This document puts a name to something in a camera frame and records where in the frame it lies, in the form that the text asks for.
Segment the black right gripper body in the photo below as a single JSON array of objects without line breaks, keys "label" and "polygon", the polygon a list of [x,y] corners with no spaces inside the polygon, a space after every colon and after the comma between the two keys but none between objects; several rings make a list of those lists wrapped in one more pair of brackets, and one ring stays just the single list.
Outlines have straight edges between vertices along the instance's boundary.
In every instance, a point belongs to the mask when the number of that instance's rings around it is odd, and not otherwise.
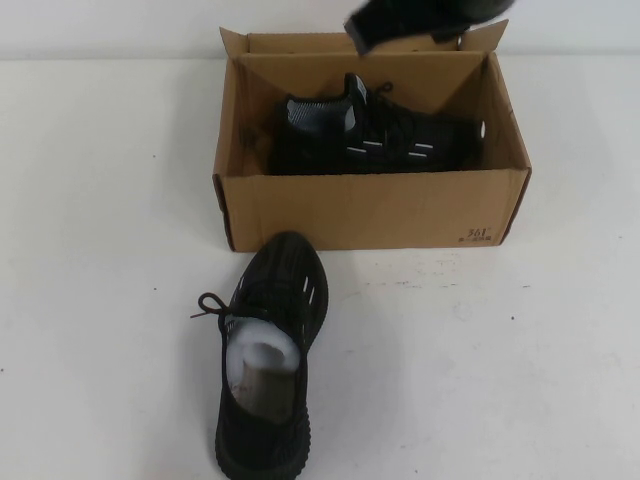
[{"label": "black right gripper body", "polygon": [[515,0],[436,1],[440,20],[430,36],[437,44],[458,40],[472,26],[494,20],[514,3]]}]

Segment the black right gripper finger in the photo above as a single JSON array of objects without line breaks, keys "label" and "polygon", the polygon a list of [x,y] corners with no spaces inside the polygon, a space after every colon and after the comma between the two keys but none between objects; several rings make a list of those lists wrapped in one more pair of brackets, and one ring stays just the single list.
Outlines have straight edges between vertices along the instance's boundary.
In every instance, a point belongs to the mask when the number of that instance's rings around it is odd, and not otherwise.
[{"label": "black right gripper finger", "polygon": [[367,1],[344,23],[359,55],[367,55],[390,41],[424,33],[428,27],[427,1]]}]

